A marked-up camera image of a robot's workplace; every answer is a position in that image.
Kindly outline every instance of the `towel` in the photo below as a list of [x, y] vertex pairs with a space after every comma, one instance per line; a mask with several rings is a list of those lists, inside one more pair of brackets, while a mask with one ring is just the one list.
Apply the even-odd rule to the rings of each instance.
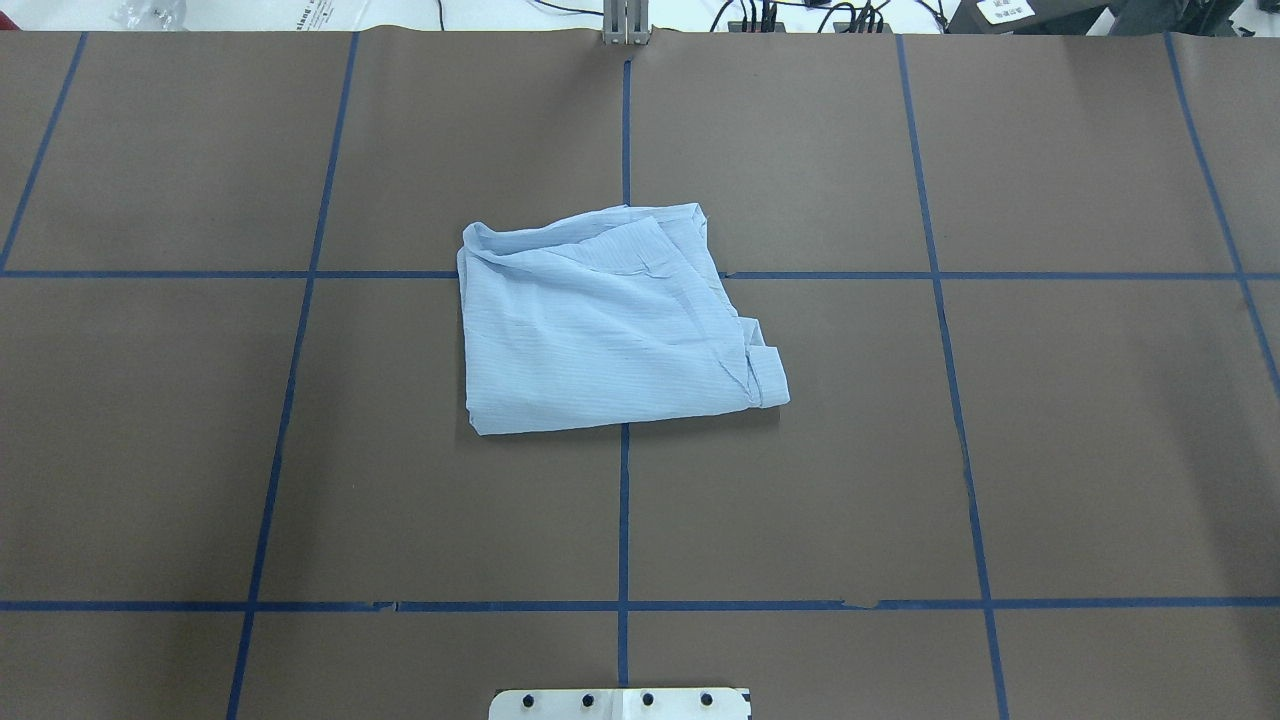
[[458, 288], [467, 410], [481, 436], [790, 400], [777, 348], [724, 293], [696, 204], [515, 232], [472, 223]]

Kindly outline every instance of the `gray metal bracket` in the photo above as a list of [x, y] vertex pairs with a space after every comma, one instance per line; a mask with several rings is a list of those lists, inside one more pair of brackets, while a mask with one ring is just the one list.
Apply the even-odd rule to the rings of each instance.
[[604, 0], [604, 44], [648, 45], [649, 0]]

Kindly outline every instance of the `light blue cloth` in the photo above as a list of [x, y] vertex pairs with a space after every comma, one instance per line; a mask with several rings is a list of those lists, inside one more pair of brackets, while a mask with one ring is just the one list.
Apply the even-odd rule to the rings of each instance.
[[483, 436], [718, 415], [790, 400], [740, 318], [698, 205], [545, 228], [472, 223], [458, 251], [467, 410]]

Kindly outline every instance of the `white paper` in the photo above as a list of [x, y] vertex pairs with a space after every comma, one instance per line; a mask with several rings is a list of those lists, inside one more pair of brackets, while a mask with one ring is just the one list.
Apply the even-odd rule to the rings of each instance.
[[978, 3], [978, 9], [982, 10], [982, 17], [993, 26], [1021, 20], [1036, 14], [1027, 0], [982, 0]]

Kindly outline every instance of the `folded garment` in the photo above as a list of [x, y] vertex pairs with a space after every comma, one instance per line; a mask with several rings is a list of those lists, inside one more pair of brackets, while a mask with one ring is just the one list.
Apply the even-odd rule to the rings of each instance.
[[483, 436], [790, 400], [778, 351], [724, 293], [698, 205], [609, 208], [515, 232], [474, 223], [458, 286], [467, 410]]

